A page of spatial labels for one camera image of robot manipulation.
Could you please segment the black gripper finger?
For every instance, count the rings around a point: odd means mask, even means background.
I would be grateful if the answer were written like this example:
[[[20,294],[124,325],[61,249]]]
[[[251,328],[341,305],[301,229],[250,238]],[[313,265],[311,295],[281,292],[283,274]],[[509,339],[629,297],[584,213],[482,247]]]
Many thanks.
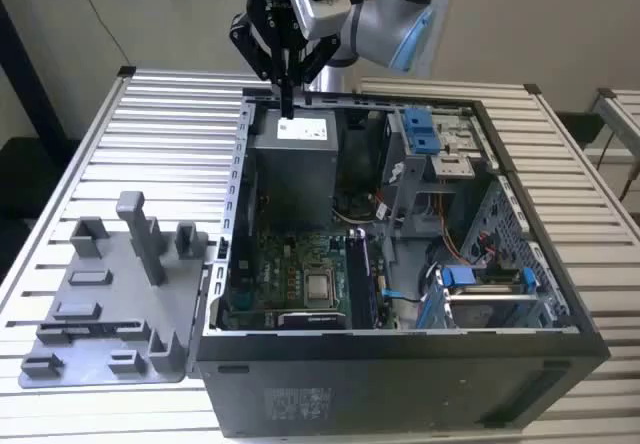
[[[289,47],[288,56],[288,117],[294,117],[294,90],[303,84],[310,84],[330,61],[340,47],[338,35],[330,35],[319,39],[310,53],[301,57],[309,42],[304,38],[296,38]]]
[[[263,81],[269,80],[279,89],[280,110],[283,118],[289,117],[289,82],[276,21],[269,17],[263,29],[255,27],[247,13],[236,14],[231,22],[229,38]]]

